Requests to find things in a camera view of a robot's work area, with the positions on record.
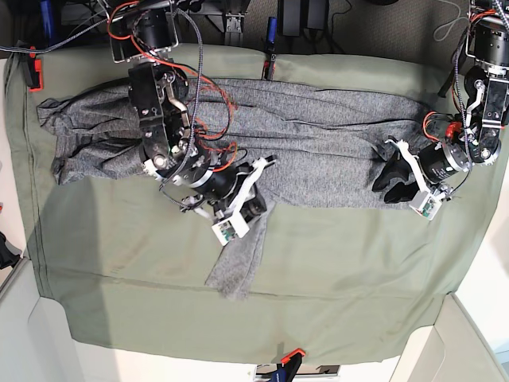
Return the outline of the orange black clamp bottom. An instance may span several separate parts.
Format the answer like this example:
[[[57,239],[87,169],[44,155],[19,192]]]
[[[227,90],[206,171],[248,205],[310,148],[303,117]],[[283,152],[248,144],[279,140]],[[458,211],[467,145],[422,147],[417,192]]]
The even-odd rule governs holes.
[[[271,373],[269,382],[291,382],[297,375],[305,355],[305,351],[301,348],[286,354],[277,364],[276,370]]]

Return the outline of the orange black clamp left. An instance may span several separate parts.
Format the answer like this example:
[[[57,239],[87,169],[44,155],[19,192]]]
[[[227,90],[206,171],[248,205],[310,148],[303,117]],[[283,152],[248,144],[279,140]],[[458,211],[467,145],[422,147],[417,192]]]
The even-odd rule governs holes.
[[[37,58],[35,47],[27,47],[29,53],[23,53],[20,57],[21,70],[25,83],[30,92],[39,92],[44,88],[42,61]]]

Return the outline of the green table cloth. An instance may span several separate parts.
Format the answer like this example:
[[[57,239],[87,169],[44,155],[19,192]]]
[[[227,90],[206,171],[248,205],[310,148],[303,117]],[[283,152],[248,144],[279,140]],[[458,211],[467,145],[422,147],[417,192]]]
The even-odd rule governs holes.
[[[2,74],[37,288],[64,308],[74,340],[254,364],[301,347],[309,362],[354,364],[400,354],[415,329],[434,323],[499,206],[506,150],[432,221],[409,210],[277,206],[251,291],[232,301],[205,284],[220,254],[210,225],[180,213],[154,179],[54,180],[56,140],[41,129],[37,105],[126,72],[108,49],[85,48],[45,56],[38,93],[17,57]]]

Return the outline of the orange black clamp top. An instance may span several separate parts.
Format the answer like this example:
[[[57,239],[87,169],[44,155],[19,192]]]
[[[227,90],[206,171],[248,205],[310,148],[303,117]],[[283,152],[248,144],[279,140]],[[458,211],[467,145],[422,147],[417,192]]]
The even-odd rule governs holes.
[[[272,79],[274,78],[276,61],[275,53],[276,33],[277,33],[277,18],[269,17],[267,21],[266,40],[264,44],[264,53],[266,54],[266,59],[262,70],[263,80],[272,81]]]

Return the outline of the black power adapter right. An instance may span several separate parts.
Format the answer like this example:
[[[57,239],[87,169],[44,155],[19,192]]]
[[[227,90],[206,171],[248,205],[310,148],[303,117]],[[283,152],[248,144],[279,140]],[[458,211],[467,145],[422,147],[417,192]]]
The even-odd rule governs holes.
[[[328,18],[328,0],[305,1],[304,15],[307,29],[324,30]]]

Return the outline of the metal table bracket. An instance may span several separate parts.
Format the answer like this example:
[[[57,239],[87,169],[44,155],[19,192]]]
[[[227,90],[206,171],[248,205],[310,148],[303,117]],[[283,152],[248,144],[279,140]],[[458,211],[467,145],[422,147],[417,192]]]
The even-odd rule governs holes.
[[[225,14],[223,43],[227,46],[241,47],[243,45],[242,14]]]

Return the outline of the black power adapter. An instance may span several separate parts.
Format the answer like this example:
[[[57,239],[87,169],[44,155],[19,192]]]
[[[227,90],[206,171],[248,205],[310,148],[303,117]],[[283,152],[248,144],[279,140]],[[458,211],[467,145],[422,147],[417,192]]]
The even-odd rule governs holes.
[[[304,15],[307,29],[324,30],[328,18],[328,0],[305,1]]]
[[[299,37],[301,34],[302,0],[280,0],[278,2],[278,32],[284,37]]]

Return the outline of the grey heathered T-shirt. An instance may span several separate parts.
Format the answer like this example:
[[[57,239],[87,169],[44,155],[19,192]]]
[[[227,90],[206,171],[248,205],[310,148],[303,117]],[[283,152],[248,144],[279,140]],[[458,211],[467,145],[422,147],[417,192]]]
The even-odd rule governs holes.
[[[205,91],[199,117],[212,130],[228,127],[225,141],[237,142],[248,160],[277,157],[257,183],[269,210],[279,204],[380,209],[382,196],[371,186],[392,154],[387,138],[413,149],[426,144],[421,123],[427,107],[402,96],[261,80],[219,84],[236,102],[234,115]],[[56,137],[52,173],[58,184],[142,174],[142,135],[125,83],[47,99],[37,116]]]

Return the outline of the black power adapter left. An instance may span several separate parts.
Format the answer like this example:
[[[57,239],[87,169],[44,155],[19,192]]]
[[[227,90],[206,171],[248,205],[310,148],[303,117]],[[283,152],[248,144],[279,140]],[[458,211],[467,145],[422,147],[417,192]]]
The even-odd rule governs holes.
[[[299,37],[301,34],[302,0],[280,0],[278,2],[278,32],[284,37]]]

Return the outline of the orange black clamp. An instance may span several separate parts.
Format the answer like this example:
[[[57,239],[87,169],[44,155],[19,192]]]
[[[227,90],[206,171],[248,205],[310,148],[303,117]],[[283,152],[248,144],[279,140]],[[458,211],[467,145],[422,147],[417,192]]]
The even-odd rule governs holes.
[[[29,53],[23,53],[20,57],[21,70],[25,83],[30,92],[39,92],[44,88],[42,61],[37,58],[35,47],[27,47]]]
[[[277,364],[276,370],[271,373],[269,382],[291,382],[297,375],[305,355],[305,351],[301,348],[286,354]]]
[[[276,61],[275,53],[276,33],[277,33],[277,18],[269,17],[267,21],[266,40],[264,44],[264,53],[266,54],[266,59],[262,70],[263,80],[272,81],[272,79],[274,78]]]

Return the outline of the black object left edge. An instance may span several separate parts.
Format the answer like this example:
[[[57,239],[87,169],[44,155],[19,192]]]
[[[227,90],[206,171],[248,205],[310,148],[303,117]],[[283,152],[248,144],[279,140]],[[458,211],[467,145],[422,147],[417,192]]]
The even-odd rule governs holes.
[[[7,267],[15,267],[20,261],[21,256],[15,255],[6,245],[6,236],[0,232],[0,269],[6,269]]]

